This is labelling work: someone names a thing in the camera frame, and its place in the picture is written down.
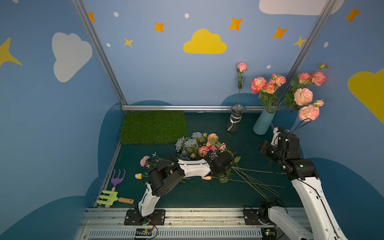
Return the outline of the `pale pink rose spray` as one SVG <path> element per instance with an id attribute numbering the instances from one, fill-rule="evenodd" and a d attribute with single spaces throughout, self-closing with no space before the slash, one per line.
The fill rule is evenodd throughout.
<path id="1" fill-rule="evenodd" d="M 323 100 L 314 101 L 314 94 L 308 88 L 290 90 L 283 100 L 283 105 L 291 112 L 298 111 L 298 117 L 303 122 L 316 120 L 320 115 L 320 107 L 324 104 Z"/>

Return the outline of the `salmon pink rose cluster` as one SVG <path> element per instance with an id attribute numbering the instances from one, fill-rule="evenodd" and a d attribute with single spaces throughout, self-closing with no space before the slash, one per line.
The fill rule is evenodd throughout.
<path id="1" fill-rule="evenodd" d="M 277 101 L 277 90 L 286 83 L 286 78 L 282 75 L 273 74 L 269 82 L 263 89 L 266 107 L 271 109 Z"/>

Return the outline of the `pink rose spray stem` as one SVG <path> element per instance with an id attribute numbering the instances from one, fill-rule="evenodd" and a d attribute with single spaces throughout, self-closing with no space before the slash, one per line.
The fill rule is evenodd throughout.
<path id="1" fill-rule="evenodd" d="M 303 72 L 298 74 L 298 76 L 294 77 L 291 80 L 290 87 L 286 91 L 286 93 L 290 90 L 295 91 L 298 88 L 308 88 L 309 87 L 319 87 L 326 81 L 326 75 L 322 72 L 322 70 L 328 68 L 328 65 L 325 63 L 321 63 L 318 67 L 318 70 L 307 73 Z"/>

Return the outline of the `small pink carnation stem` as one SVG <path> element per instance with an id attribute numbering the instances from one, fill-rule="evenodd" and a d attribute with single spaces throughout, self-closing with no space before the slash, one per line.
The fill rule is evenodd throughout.
<path id="1" fill-rule="evenodd" d="M 152 154 L 151 156 L 144 156 L 140 160 L 140 165 L 143 168 L 151 169 L 156 166 L 158 163 L 164 161 L 165 159 L 159 157 L 157 153 Z"/>

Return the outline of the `pink rosebud long stem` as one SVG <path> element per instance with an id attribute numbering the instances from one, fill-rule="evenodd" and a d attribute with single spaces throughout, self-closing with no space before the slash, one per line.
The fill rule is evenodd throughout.
<path id="1" fill-rule="evenodd" d="M 248 68 L 248 65 L 246 63 L 238 63 L 237 65 L 237 75 L 238 75 L 238 101 L 237 103 L 240 103 L 240 93 L 244 88 L 245 79 L 246 77 L 243 77 L 243 74 L 246 72 Z"/>

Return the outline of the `single pink rose stem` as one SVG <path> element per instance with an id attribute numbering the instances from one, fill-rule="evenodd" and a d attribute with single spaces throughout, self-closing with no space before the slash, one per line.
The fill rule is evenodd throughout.
<path id="1" fill-rule="evenodd" d="M 264 94 L 264 90 L 266 86 L 267 86 L 267 81 L 262 77 L 255 78 L 251 83 L 252 93 L 258 94 L 258 98 L 264 107 L 268 105 L 268 96 Z"/>

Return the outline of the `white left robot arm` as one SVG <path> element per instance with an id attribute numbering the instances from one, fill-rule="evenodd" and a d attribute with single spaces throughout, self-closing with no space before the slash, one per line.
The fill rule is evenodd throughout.
<path id="1" fill-rule="evenodd" d="M 124 225 L 139 226 L 145 222 L 150 222 L 153 226 L 163 225 L 164 220 L 155 213 L 155 207 L 161 197 L 172 191 L 185 178 L 223 179 L 234 163 L 234 157 L 227 151 L 219 155 L 204 151 L 203 158 L 197 161 L 160 161 L 151 168 L 146 191 L 138 206 L 127 211 Z"/>

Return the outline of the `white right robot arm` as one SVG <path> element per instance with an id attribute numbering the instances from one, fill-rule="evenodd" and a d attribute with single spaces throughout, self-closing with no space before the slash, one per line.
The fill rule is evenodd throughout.
<path id="1" fill-rule="evenodd" d="M 246 225 L 261 225 L 263 240 L 275 240 L 271 225 L 279 228 L 291 240 L 345 240 L 322 189 L 318 171 L 312 161 L 301 158 L 299 138 L 284 127 L 274 128 L 272 141 L 260 143 L 264 156 L 278 163 L 298 193 L 308 217 L 308 231 L 285 208 L 273 201 L 262 202 L 257 210 L 243 209 Z"/>

